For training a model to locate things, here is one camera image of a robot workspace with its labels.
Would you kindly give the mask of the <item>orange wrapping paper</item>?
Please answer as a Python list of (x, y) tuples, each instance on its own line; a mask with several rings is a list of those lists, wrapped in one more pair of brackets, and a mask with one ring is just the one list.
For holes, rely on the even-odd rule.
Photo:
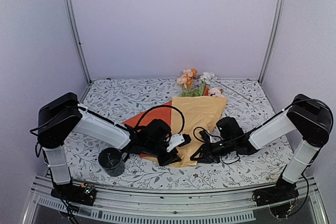
[[(172, 105), (172, 100), (170, 100), (167, 103), (164, 103), (163, 105)], [(154, 109), (153, 111), (149, 112), (140, 122), (140, 126), (147, 126), (152, 120), (154, 119), (161, 119), (163, 120), (166, 124), (171, 126), (171, 113), (172, 109), (171, 108), (158, 108)], [(137, 114), (136, 116), (126, 120), (123, 122), (124, 125), (128, 125), (131, 127), (134, 127), (137, 123), (137, 121), (140, 119), (140, 117), (144, 114), (144, 112)], [(143, 157), (140, 156), (141, 158), (145, 158), (151, 161), (157, 161), (156, 158), (154, 157)]]

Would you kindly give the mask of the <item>pink rose fake stem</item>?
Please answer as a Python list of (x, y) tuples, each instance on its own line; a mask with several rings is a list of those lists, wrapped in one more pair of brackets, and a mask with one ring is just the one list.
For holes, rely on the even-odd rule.
[(218, 88), (210, 88), (208, 90), (208, 96), (224, 97), (222, 89), (218, 89)]

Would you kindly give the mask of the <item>tan raffia ribbon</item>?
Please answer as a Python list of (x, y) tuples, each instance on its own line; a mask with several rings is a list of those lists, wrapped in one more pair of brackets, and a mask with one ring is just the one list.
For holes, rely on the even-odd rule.
[(235, 95), (239, 96), (243, 100), (251, 102), (251, 99), (246, 97), (242, 93), (238, 92), (235, 89), (235, 86), (232, 87), (232, 82), (233, 82), (233, 80), (225, 80), (225, 79), (217, 79), (215, 81), (216, 84), (219, 84), (221, 87), (225, 88), (225, 92), (228, 92), (228, 91), (233, 92)]

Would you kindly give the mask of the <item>blue fake flower stem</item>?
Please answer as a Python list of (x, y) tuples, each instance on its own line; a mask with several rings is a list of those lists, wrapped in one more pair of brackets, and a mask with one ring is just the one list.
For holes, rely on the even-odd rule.
[(217, 77), (213, 72), (203, 72), (202, 75), (200, 75), (199, 79), (206, 85), (209, 85), (212, 82), (216, 81)]

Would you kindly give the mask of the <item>orange fake flower stem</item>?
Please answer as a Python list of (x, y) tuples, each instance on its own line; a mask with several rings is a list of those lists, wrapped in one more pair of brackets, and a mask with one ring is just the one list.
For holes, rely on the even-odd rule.
[(190, 68), (184, 70), (184, 75), (187, 79), (186, 87), (190, 88), (193, 84), (194, 79), (196, 78), (197, 70), (195, 68)]

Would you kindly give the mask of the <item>yellow wrapping paper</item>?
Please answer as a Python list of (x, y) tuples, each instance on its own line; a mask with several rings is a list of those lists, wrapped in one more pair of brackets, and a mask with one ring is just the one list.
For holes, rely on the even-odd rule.
[(228, 99), (225, 97), (173, 97), (172, 106), (179, 109), (185, 118), (182, 133), (188, 134), (191, 137), (191, 142), (177, 148), (181, 161), (172, 163), (170, 166), (182, 168), (197, 164), (196, 161), (190, 160), (190, 156), (198, 150), (202, 142), (198, 141), (193, 135), (195, 133), (194, 129), (201, 130), (204, 128), (212, 132), (217, 121), (221, 118), (227, 102)]

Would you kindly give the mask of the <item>cream rose fake stem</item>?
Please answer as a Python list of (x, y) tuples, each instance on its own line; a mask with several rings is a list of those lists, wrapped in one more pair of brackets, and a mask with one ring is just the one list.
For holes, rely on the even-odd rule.
[(187, 88), (186, 87), (186, 81), (187, 81), (187, 79), (184, 75), (184, 70), (183, 70), (182, 75), (179, 78), (177, 78), (176, 83), (179, 84), (181, 87)]

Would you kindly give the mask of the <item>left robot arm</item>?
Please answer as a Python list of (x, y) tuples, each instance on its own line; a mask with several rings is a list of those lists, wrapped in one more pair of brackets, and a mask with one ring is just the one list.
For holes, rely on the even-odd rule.
[(161, 119), (153, 119), (143, 126), (111, 121), (81, 104), (77, 95), (69, 92), (43, 106), (38, 113), (38, 126), (30, 134), (37, 136), (38, 144), (46, 154), (53, 182), (58, 192), (67, 200), (78, 195), (67, 165), (65, 139), (79, 133), (103, 141), (127, 154), (148, 154), (156, 157), (159, 165), (166, 166), (181, 161), (176, 144), (171, 144), (174, 134)]

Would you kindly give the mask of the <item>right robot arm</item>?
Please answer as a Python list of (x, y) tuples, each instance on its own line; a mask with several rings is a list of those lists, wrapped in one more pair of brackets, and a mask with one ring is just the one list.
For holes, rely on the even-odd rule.
[(210, 141), (212, 135), (205, 129), (196, 127), (200, 131), (202, 145), (190, 159), (199, 163), (218, 163), (222, 156), (231, 152), (239, 156), (252, 155), (284, 136), (300, 137), (300, 140), (289, 143), (293, 156), (281, 172), (278, 185), (271, 190), (271, 196), (276, 201), (282, 201), (291, 194), (291, 185), (298, 181), (327, 144), (333, 125), (332, 110), (325, 102), (298, 94), (280, 112), (247, 132), (233, 117), (220, 119), (216, 123), (219, 141), (215, 143)]

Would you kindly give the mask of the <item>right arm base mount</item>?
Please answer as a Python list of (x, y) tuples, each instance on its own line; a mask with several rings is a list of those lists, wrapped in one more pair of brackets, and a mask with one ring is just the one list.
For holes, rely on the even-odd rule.
[(304, 174), (302, 174), (301, 177), (306, 182), (307, 190), (304, 200), (299, 207), (297, 207), (299, 192), (296, 183), (288, 183), (282, 178), (279, 178), (272, 187), (254, 190), (251, 200), (254, 201), (257, 206), (271, 205), (287, 200), (288, 202), (286, 204), (270, 207), (269, 210), (271, 215), (278, 220), (288, 219), (297, 214), (305, 206), (308, 199), (309, 182)]

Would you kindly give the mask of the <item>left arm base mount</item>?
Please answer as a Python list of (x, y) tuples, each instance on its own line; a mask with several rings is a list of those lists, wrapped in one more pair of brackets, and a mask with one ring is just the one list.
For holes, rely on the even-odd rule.
[(73, 202), (86, 206), (93, 206), (97, 191), (92, 184), (84, 183), (75, 185), (70, 181), (68, 184), (57, 185), (52, 182), (51, 196), (66, 202)]

